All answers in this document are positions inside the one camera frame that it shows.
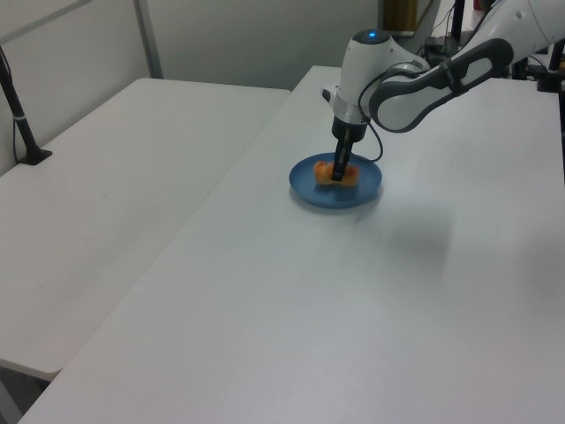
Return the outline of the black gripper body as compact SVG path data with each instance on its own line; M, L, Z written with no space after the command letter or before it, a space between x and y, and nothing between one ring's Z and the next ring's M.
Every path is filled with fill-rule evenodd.
M365 137L367 123L351 124L334 117L331 132L337 140L349 140L359 142Z

